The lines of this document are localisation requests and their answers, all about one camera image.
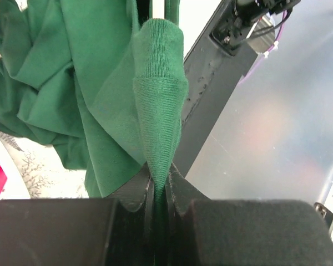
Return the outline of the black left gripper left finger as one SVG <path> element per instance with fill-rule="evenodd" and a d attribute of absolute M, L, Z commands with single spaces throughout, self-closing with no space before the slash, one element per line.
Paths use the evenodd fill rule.
<path fill-rule="evenodd" d="M 0 201 L 0 265 L 152 265 L 154 182 L 144 166 L 105 198 Z"/>

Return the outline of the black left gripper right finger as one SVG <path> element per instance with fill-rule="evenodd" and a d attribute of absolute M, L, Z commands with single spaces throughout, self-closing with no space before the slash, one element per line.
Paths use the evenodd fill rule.
<path fill-rule="evenodd" d="M 319 212 L 298 200 L 212 200 L 172 166 L 169 265 L 333 265 Z"/>

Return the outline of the green t shirt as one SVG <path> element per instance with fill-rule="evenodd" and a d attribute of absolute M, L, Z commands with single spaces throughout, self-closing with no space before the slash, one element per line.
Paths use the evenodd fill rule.
<path fill-rule="evenodd" d="M 155 199 L 188 93 L 179 2 L 0 1 L 0 131 L 52 145 L 105 197 L 148 165 Z"/>

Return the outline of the floral patterned table mat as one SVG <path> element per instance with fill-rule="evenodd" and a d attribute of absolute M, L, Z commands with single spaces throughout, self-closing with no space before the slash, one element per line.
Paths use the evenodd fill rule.
<path fill-rule="evenodd" d="M 0 140 L 16 164 L 31 198 L 87 198 L 85 171 L 67 170 L 52 146 L 0 131 Z"/>

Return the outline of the white plastic laundry basket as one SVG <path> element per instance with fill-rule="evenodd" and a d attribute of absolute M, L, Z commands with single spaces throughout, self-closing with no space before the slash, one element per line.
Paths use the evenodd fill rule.
<path fill-rule="evenodd" d="M 25 200 L 30 199 L 19 170 L 0 140 L 0 166 L 7 176 L 7 182 L 0 194 L 0 200 Z"/>

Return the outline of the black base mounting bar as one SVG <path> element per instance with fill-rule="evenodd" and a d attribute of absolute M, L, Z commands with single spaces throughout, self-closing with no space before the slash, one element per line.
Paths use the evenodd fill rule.
<path fill-rule="evenodd" d="M 243 44 L 234 56 L 229 55 L 211 39 L 211 31 L 230 10 L 231 1 L 220 2 L 184 59 L 189 92 L 173 159 L 182 176 L 189 172 L 240 78 L 258 56 L 248 44 Z"/>

